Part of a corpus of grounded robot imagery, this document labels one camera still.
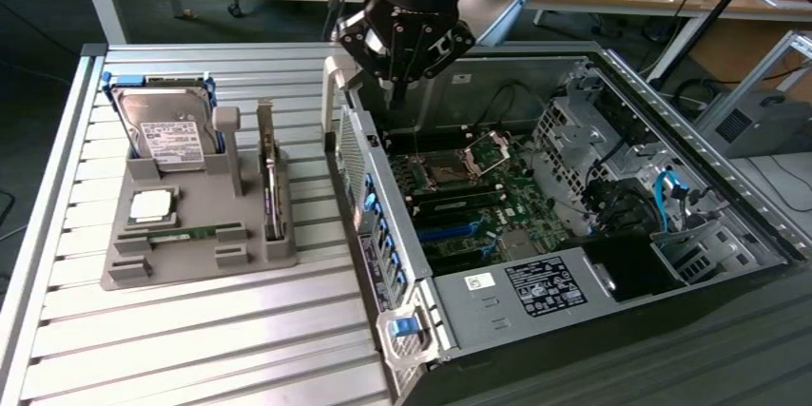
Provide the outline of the graphics card with metal bracket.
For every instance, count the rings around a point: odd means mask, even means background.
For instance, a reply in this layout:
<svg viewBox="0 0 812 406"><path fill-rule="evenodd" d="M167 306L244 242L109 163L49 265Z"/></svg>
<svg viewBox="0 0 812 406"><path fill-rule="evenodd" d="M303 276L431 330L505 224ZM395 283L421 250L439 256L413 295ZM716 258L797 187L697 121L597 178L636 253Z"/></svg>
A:
<svg viewBox="0 0 812 406"><path fill-rule="evenodd" d="M264 186L265 233L269 241L284 238L279 201L277 165L280 162L273 128L273 102L260 99L256 109L260 146L260 171Z"/></svg>

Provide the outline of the open black PC case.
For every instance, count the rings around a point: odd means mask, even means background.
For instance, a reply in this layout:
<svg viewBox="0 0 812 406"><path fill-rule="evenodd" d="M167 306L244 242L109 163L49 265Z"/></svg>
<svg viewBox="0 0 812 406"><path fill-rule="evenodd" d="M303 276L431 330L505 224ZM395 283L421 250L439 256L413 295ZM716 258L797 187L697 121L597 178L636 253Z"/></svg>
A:
<svg viewBox="0 0 812 406"><path fill-rule="evenodd" d="M595 68L616 93L597 109L623 134L604 157L616 176L575 199L548 187L536 159L537 118L569 74ZM752 171L700 137L675 106L623 59L593 44L485 49L405 94L400 109L363 72L336 79L345 104L328 159L368 315L397 406L637 406L747 404L779 385L812 380L812 217L783 200L809 194L788 164ZM387 141L507 131L572 237L547 254L580 248L617 301L612 314L473 353L456 347L387 158ZM785 263L687 284L652 236L711 221L751 234ZM416 317L421 332L388 335Z"/></svg>

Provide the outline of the metal socket cover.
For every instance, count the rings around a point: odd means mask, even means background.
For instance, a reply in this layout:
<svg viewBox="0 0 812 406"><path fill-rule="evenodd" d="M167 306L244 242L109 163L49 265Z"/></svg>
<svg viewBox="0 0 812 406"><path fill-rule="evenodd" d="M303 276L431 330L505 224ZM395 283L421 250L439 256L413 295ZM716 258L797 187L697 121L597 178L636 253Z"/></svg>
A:
<svg viewBox="0 0 812 406"><path fill-rule="evenodd" d="M491 130L463 150L463 161L472 174L483 177L511 158L511 142Z"/></svg>

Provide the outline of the CPU socket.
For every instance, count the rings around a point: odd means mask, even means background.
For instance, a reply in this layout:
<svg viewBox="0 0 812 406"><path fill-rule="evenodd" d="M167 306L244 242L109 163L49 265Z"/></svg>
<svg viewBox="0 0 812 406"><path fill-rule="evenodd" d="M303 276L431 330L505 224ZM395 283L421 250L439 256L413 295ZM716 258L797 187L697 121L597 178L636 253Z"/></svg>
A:
<svg viewBox="0 0 812 406"><path fill-rule="evenodd" d="M481 179L472 172L457 149L413 154L408 159L415 186L425 191L439 191L479 185Z"/></svg>

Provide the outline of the metal drive cage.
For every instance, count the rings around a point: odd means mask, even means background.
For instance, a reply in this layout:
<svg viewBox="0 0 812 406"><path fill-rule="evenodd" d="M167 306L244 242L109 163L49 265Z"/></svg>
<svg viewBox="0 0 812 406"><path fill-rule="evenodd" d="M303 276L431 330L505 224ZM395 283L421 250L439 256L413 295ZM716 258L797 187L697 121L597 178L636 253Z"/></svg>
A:
<svg viewBox="0 0 812 406"><path fill-rule="evenodd" d="M623 134L597 109L615 94L600 70L577 70L537 118L533 142L541 177L551 189L572 199L588 181L616 176L604 157L619 146Z"/></svg>

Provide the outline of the black RAM stick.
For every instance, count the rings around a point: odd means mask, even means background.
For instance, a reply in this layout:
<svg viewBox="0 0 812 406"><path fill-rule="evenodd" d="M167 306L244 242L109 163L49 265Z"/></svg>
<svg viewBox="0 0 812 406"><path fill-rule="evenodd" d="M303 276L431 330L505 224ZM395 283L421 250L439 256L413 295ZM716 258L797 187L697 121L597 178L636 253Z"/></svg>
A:
<svg viewBox="0 0 812 406"><path fill-rule="evenodd" d="M429 216L455 211L469 211L497 205L507 192L493 187L477 186L416 195L411 200L411 215Z"/></svg>

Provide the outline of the silver hard disk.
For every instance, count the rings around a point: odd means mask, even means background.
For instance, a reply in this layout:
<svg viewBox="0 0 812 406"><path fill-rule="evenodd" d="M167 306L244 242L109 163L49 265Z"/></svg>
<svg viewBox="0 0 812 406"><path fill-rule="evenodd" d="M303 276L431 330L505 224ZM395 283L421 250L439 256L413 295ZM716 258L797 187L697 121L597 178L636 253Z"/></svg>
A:
<svg viewBox="0 0 812 406"><path fill-rule="evenodd" d="M213 103L205 87L115 87L113 104L135 159L161 172L196 171L220 152Z"/></svg>

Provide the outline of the green motherboard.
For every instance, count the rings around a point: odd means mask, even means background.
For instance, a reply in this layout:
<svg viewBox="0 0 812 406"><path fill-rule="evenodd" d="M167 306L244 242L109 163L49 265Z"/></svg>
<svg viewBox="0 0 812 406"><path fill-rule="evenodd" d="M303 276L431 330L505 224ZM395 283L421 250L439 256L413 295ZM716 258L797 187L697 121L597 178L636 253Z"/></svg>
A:
<svg viewBox="0 0 812 406"><path fill-rule="evenodd" d="M555 250L560 242L572 237L572 232L559 218L552 201L541 192L528 162L521 157L521 149L515 144L507 131L495 130L511 142L511 158L483 177L479 185L443 189L463 189L477 186L493 187L507 192L507 198L495 206L455 211L448 214L429 216L411 215L411 200L416 195L431 194L415 186L408 159L413 154L437 150L457 149L461 151L488 131L473 132L463 130L452 134L396 136L387 141L387 158L395 175L396 183L405 201L405 208L416 230L481 222L476 234L471 237L457 237L436 242L420 242L424 255L433 273L437 276L449 275L465 270L485 267L508 261L501 252L501 235L513 229L528 231L540 254Z"/></svg>

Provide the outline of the blue disk caddy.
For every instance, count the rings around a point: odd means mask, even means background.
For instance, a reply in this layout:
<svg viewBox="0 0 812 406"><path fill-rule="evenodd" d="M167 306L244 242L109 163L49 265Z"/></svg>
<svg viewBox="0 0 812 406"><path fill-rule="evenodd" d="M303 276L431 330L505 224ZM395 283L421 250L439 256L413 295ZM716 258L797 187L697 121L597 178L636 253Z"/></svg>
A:
<svg viewBox="0 0 812 406"><path fill-rule="evenodd" d="M112 89L115 87L184 87L184 86L207 88L207 90L209 91L209 94L211 94L211 101L215 105L215 107L213 107L213 111L215 111L215 108L217 106L216 84L215 84L213 78L211 77L209 74L203 74L197 77L189 77L189 78L171 78L171 77L161 77L161 76L149 76L145 74L113 75L109 72L105 72L103 74L103 92L108 98L108 101L111 103L111 106L112 106L116 114L117 114L117 109L113 104L113 96L112 96ZM219 139L219 144L220 144L220 152L223 152L221 135L217 131L216 131L216 133L217 133L217 139Z"/></svg>

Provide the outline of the blue expansion slot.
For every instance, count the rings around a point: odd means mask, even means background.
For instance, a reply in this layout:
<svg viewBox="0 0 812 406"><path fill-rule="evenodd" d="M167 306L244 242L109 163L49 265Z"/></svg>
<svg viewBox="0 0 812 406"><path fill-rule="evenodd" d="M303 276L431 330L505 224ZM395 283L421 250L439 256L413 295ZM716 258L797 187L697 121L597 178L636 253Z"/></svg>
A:
<svg viewBox="0 0 812 406"><path fill-rule="evenodd" d="M436 242L457 237L471 237L476 234L481 222L467 222L447 226L421 228L417 230L420 242Z"/></svg>

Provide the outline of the grey parts rack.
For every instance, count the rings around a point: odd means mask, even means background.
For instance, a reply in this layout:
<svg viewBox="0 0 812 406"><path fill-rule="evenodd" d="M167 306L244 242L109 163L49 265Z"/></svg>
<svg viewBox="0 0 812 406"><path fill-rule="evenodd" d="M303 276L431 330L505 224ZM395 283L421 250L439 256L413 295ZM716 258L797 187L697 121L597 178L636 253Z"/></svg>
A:
<svg viewBox="0 0 812 406"><path fill-rule="evenodd" d="M215 110L215 127L224 136L224 151L204 158L201 170L165 173L148 159L127 160L100 275L104 290L213 279L297 264L288 156L276 142L284 238L269 241L260 140L252 150L237 148L239 113L235 107ZM152 189L168 189L173 193L171 220L129 225L133 193ZM145 237L149 231L203 226L216 228L215 238L151 242Z"/></svg>

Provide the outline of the grey chipset heatsink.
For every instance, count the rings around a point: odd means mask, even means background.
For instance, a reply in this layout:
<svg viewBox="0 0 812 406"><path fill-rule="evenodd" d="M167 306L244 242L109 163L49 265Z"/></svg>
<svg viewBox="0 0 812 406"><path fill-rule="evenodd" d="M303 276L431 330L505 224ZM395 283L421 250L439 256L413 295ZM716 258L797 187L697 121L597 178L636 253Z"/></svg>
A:
<svg viewBox="0 0 812 406"><path fill-rule="evenodd" d="M521 228L503 233L500 245L501 252L508 261L528 259L539 254L528 231Z"/></svg>

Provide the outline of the silver CPU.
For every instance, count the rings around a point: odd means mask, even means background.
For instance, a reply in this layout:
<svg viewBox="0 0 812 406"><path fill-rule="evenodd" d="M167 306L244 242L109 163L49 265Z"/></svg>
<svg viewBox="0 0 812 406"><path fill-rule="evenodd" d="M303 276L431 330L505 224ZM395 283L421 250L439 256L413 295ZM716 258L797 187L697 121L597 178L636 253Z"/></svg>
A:
<svg viewBox="0 0 812 406"><path fill-rule="evenodd" d="M168 189L139 190L133 193L128 220L129 225L168 222L171 220L173 193Z"/></svg>

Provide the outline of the green RAM stick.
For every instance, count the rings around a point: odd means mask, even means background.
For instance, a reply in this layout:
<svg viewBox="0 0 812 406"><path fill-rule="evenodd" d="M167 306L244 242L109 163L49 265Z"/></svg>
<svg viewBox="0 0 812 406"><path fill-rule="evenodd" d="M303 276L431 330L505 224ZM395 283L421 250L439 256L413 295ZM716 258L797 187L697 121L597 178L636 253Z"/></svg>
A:
<svg viewBox="0 0 812 406"><path fill-rule="evenodd" d="M168 230L149 231L145 234L151 242L183 242L197 241L216 237L216 228L212 226L175 228Z"/></svg>

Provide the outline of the grey machine housing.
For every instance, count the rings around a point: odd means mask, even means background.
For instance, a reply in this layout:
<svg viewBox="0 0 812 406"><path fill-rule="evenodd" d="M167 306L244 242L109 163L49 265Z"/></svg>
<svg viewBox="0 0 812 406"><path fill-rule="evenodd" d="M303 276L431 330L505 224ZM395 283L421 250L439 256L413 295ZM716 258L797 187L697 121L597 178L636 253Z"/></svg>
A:
<svg viewBox="0 0 812 406"><path fill-rule="evenodd" d="M812 103L755 90L697 131L728 159L812 152Z"/></svg>

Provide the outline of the grey power supply unit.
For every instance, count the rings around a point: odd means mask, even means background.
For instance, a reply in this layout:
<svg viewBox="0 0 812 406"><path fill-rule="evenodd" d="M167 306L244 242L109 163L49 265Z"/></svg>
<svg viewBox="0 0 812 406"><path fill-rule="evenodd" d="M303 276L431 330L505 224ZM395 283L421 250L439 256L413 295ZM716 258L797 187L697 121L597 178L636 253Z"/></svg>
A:
<svg viewBox="0 0 812 406"><path fill-rule="evenodd" d="M444 322L465 354L620 309L580 248L444 275L433 284Z"/></svg>

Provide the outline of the grey disk bay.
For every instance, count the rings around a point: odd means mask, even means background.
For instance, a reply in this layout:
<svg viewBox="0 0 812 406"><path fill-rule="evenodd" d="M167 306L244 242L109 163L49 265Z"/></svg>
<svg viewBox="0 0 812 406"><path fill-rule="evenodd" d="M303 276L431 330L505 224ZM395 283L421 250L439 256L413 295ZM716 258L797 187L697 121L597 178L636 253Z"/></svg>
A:
<svg viewBox="0 0 812 406"><path fill-rule="evenodd" d="M785 263L751 234L736 234L721 222L652 236L671 270L687 284L736 277Z"/></svg>

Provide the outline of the blue case latch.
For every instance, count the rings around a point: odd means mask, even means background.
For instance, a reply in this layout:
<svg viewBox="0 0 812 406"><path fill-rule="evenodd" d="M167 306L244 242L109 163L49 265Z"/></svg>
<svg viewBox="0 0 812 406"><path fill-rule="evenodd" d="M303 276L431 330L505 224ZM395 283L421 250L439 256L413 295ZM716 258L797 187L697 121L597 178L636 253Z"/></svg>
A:
<svg viewBox="0 0 812 406"><path fill-rule="evenodd" d="M421 332L419 318L403 317L392 319L387 323L387 331L392 338L403 338L419 334Z"/></svg>

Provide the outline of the aluminium profile frame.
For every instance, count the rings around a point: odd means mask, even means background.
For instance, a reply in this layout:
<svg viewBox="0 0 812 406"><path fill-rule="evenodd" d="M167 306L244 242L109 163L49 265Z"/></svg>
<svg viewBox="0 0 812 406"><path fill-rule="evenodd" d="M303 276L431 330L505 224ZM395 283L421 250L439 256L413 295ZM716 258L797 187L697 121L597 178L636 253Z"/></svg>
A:
<svg viewBox="0 0 812 406"><path fill-rule="evenodd" d="M791 30L729 94L737 104L757 91L777 90L812 104L812 31Z"/></svg>

